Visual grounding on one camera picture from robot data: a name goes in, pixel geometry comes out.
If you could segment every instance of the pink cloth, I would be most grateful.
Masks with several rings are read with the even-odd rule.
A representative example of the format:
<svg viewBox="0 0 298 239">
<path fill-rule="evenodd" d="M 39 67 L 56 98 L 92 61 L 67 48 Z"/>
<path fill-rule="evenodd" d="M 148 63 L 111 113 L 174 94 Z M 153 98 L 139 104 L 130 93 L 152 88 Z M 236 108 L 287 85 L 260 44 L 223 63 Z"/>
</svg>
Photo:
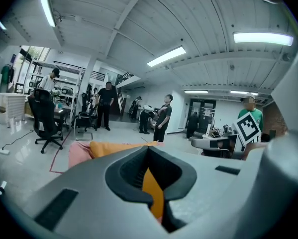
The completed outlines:
<svg viewBox="0 0 298 239">
<path fill-rule="evenodd" d="M 79 163 L 92 159 L 91 154 L 89 142 L 75 141 L 69 149 L 68 167 L 71 168 Z"/>
</svg>

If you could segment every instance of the orange object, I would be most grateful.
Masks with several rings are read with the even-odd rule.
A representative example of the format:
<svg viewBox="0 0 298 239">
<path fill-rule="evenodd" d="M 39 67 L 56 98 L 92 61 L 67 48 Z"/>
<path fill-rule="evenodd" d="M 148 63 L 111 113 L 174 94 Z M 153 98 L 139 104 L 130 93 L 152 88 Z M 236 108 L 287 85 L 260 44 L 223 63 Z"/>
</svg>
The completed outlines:
<svg viewBox="0 0 298 239">
<path fill-rule="evenodd" d="M 147 142 L 143 144 L 117 144 L 117 143 L 110 143 L 110 142 L 92 141 L 90 143 L 90 149 L 92 151 L 93 158 L 100 158 L 100 157 L 107 156 L 127 149 L 132 149 L 132 148 L 141 147 L 141 146 L 157 146 L 157 145 L 161 146 L 162 144 L 158 144 L 156 141 Z M 142 191 L 152 196 L 153 205 L 151 206 L 150 211 L 155 218 L 157 219 L 161 218 L 163 214 L 163 205 L 164 205 L 163 191 L 149 169 L 146 171 L 144 175 Z"/>
</svg>

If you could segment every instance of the white shirt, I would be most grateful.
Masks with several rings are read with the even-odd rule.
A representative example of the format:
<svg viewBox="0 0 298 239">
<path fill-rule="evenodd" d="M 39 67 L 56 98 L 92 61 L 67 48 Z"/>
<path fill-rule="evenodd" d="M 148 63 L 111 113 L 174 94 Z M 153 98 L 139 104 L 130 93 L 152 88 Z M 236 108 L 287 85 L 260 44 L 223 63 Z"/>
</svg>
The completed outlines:
<svg viewBox="0 0 298 239">
<path fill-rule="evenodd" d="M 49 75 L 46 75 L 43 79 L 42 79 L 42 81 L 41 81 L 41 83 L 39 84 L 39 86 L 41 87 L 41 88 L 43 88 L 44 90 L 53 90 L 54 89 L 54 87 L 55 87 L 55 83 L 54 83 L 54 80 L 52 80 L 51 78 L 50 78 L 50 76 Z"/>
</svg>

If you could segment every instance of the man in white shirt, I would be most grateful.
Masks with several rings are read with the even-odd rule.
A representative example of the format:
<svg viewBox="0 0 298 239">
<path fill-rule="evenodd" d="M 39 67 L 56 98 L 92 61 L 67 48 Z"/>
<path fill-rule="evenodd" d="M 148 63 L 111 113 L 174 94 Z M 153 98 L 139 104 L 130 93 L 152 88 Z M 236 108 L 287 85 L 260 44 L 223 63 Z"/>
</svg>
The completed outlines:
<svg viewBox="0 0 298 239">
<path fill-rule="evenodd" d="M 40 89 L 44 90 L 53 90 L 55 87 L 54 78 L 59 78 L 59 69 L 54 68 L 54 70 L 49 74 L 46 75 L 39 84 Z"/>
</svg>

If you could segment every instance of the white shelf frame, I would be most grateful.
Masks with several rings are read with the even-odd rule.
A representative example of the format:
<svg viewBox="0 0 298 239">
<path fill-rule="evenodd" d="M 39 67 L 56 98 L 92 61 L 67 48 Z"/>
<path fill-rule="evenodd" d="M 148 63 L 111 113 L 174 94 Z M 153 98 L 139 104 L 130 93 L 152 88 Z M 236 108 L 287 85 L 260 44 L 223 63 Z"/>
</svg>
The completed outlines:
<svg viewBox="0 0 298 239">
<path fill-rule="evenodd" d="M 71 103 L 71 105 L 69 107 L 68 106 L 63 106 L 64 108 L 66 107 L 66 108 L 70 109 L 70 123 L 71 123 L 72 118 L 73 118 L 73 115 L 74 115 L 74 112 L 75 112 L 75 108 L 77 106 L 77 104 L 74 105 L 75 98 L 78 99 L 78 93 L 79 93 L 79 89 L 80 89 L 80 83 L 81 83 L 81 81 L 83 79 L 83 76 L 84 76 L 83 67 L 73 68 L 73 67 L 70 67 L 70 66 L 63 66 L 63 65 L 60 65 L 60 64 L 57 64 L 57 63 L 47 63 L 45 61 L 39 61 L 39 60 L 33 59 L 30 62 L 29 67 L 28 67 L 28 70 L 26 72 L 25 84 L 27 82 L 27 79 L 30 76 L 36 76 L 36 77 L 40 77 L 40 78 L 43 78 L 44 77 L 44 75 L 41 75 L 41 74 L 38 74 L 38 73 L 29 73 L 28 72 L 29 69 L 31 68 L 31 65 L 32 65 L 33 62 L 36 62 L 39 68 L 40 67 L 41 68 L 42 67 L 47 67 L 47 68 L 50 68 L 51 69 L 50 71 L 52 71 L 54 68 L 58 68 L 60 71 L 65 71 L 65 72 L 69 72 L 69 73 L 73 73 L 73 74 L 78 75 L 78 78 L 77 78 L 77 80 L 75 82 L 73 82 L 73 81 L 66 81 L 64 79 L 55 78 L 55 81 L 58 81 L 58 82 L 62 82 L 62 83 L 66 83 L 66 84 L 70 84 L 70 85 L 74 85 L 75 86 L 74 87 L 75 90 L 74 90 L 74 92 L 73 92 L 72 95 L 62 94 L 62 96 L 64 96 L 64 97 L 69 97 L 69 98 L 72 98 L 73 99 L 72 100 L 72 103 Z M 27 88 L 27 86 L 24 86 L 23 94 L 25 94 L 25 89 L 26 88 Z"/>
</svg>

